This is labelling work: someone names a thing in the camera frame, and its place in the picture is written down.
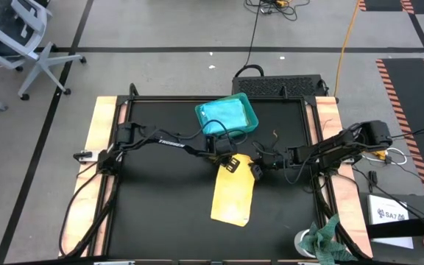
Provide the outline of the green crumpled rag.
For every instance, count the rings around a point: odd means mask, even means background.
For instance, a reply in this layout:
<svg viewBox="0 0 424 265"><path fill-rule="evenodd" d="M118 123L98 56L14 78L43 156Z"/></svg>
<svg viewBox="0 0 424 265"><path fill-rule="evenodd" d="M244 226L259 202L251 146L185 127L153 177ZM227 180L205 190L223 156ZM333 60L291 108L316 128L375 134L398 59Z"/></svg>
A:
<svg viewBox="0 0 424 265"><path fill-rule="evenodd" d="M333 215L322 228L313 222L309 229L301 230L294 237L294 246L299 254L315 258L320 265L336 265L337 261L357 261L347 247L333 238L336 236L336 226L339 215Z"/></svg>

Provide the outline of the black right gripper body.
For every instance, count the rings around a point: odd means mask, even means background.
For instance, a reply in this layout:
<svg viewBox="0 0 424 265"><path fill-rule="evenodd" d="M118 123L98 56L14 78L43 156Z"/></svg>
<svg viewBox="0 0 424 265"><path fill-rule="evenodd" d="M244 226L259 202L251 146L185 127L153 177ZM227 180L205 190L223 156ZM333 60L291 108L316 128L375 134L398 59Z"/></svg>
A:
<svg viewBox="0 0 424 265"><path fill-rule="evenodd" d="M256 147L258 157L253 159L253 163L266 170L281 170L290 168L293 163L286 153L278 152L274 149Z"/></svg>

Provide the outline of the light blue microfiber towel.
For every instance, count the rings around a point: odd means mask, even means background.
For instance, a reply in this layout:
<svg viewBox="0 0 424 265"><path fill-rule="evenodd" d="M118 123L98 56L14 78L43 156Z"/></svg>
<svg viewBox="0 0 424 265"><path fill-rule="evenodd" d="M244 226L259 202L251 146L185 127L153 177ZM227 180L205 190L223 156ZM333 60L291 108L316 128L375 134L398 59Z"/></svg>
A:
<svg viewBox="0 0 424 265"><path fill-rule="evenodd" d="M243 129L248 125L244 106L239 99L208 102L197 107L198 118L206 135L221 134L225 130Z"/></svg>

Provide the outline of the yellow microfiber towel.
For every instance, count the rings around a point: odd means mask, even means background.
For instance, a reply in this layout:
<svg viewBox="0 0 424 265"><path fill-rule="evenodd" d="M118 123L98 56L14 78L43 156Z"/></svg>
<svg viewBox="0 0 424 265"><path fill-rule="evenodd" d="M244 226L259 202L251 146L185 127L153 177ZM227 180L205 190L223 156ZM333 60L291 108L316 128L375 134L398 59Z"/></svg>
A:
<svg viewBox="0 0 424 265"><path fill-rule="evenodd" d="M237 154L233 158L238 161L234 172L225 166L220 166L217 172L211 219L244 227L250 220L255 178L249 166L250 156Z"/></svg>

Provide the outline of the silver metal bracket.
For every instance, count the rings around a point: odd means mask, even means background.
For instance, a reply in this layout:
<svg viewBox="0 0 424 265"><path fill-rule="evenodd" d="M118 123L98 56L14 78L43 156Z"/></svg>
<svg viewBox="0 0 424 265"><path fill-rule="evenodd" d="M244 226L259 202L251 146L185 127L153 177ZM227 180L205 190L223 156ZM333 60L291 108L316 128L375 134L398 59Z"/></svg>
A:
<svg viewBox="0 0 424 265"><path fill-rule="evenodd" d="M73 158L79 163L90 163L98 161L99 151L82 150L73 154Z"/></svg>

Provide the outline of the wooden side board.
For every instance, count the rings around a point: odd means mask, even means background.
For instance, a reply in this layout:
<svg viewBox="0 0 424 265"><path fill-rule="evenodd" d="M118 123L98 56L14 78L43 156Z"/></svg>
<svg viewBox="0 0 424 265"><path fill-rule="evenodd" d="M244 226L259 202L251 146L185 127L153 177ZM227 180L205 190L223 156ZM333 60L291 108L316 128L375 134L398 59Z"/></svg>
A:
<svg viewBox="0 0 424 265"><path fill-rule="evenodd" d="M122 123L127 106L117 102L116 96L99 96L91 115L85 151L101 151L108 148L114 124ZM68 254L100 215L113 188L114 177L95 174L96 166L87 162L79 166L76 178L76 196L68 205L68 215L63 226L59 245Z"/></svg>
<svg viewBox="0 0 424 265"><path fill-rule="evenodd" d="M313 144L330 138L342 130L342 122L334 97L317 96L314 105L306 106L311 140ZM319 182L325 201L338 212L340 224L359 249L369 258L373 257L366 223L359 199L358 186L351 165L343 163L338 174Z"/></svg>

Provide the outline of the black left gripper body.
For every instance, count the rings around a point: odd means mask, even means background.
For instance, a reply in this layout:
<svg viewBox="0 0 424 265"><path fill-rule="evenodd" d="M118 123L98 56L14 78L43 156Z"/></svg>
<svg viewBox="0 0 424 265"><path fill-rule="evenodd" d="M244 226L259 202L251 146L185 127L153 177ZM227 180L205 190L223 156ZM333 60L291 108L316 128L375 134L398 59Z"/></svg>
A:
<svg viewBox="0 0 424 265"><path fill-rule="evenodd" d="M238 148L233 140L216 136L206 137L208 158L214 163L229 163L237 153Z"/></svg>

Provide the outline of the white printed paper box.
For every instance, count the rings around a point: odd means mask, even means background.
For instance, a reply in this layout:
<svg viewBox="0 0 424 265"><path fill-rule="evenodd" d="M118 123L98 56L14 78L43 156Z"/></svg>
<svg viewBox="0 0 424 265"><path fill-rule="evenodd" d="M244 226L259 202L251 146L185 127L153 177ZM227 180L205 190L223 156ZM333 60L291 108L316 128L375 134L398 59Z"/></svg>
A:
<svg viewBox="0 0 424 265"><path fill-rule="evenodd" d="M371 225L404 221L409 218L409 212L393 199L370 194L367 196L367 207ZM414 249L411 237L374 238L372 241L396 247Z"/></svg>

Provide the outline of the grey office chair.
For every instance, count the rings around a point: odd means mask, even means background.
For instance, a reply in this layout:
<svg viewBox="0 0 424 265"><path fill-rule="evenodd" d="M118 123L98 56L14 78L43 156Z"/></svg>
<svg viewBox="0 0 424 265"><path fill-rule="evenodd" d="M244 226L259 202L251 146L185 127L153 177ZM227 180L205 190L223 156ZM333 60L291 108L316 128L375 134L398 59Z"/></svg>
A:
<svg viewBox="0 0 424 265"><path fill-rule="evenodd" d="M64 87L50 68L75 60L86 63L80 54L51 57L57 47L49 42L41 52L42 43L52 13L36 0L0 0L0 66L21 72L25 62L34 66L18 91L21 100L29 99L27 90L40 73L45 73L65 95L71 90Z"/></svg>

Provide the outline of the teal plastic bin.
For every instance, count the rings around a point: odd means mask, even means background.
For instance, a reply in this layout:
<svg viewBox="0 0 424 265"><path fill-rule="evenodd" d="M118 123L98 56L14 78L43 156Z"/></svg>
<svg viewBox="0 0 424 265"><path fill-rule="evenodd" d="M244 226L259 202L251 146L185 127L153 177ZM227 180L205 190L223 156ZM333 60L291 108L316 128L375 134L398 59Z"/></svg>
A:
<svg viewBox="0 0 424 265"><path fill-rule="evenodd" d="M259 125L258 117L256 116L255 111L253 110L252 105L250 104L250 101L249 101L249 99L248 99L248 97L245 93L234 94L234 95L231 95L231 96L227 96L227 97L217 99L215 101L225 100L225 99L239 99L241 101L241 103L244 106L245 114L247 116L248 125L243 129L234 129L234 130L230 130L230 131L225 130L224 133L212 134L212 135L219 136L219 135L229 134L230 137L233 137L233 136L236 136L236 135L250 133ZM197 113L197 107L198 106L199 105L197 105L194 108L195 113L197 115L197 118L198 118L198 113ZM205 127L205 125L207 125L208 123L201 125L201 123L199 121L199 124L200 124L201 128L203 129Z"/></svg>

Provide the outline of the black mat orange-striped edge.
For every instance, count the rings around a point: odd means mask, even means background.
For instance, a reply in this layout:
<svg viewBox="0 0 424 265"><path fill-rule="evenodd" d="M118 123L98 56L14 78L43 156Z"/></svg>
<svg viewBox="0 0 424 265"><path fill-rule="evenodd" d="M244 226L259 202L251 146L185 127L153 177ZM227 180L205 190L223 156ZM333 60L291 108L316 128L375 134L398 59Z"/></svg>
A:
<svg viewBox="0 0 424 265"><path fill-rule="evenodd" d="M375 61L395 112L409 156L424 187L424 59L389 58Z"/></svg>
<svg viewBox="0 0 424 265"><path fill-rule="evenodd" d="M359 0L360 11L398 12L424 15L424 0Z"/></svg>

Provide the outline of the black flat bar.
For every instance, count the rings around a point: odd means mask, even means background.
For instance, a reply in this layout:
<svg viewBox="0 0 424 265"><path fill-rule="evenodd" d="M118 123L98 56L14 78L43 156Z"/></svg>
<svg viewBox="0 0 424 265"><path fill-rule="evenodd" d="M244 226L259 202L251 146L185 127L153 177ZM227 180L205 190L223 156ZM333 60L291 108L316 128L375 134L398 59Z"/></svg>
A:
<svg viewBox="0 0 424 265"><path fill-rule="evenodd" d="M370 239L424 236L424 218L368 225Z"/></svg>

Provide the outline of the black perforated computer case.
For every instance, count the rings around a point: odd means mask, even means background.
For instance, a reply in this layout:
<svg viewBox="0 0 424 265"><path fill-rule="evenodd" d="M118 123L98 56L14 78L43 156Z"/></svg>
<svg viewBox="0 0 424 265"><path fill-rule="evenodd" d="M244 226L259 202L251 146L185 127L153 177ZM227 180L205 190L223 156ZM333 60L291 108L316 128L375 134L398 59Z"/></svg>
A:
<svg viewBox="0 0 424 265"><path fill-rule="evenodd" d="M319 74L267 77L234 77L232 94L251 97L327 96L328 86Z"/></svg>

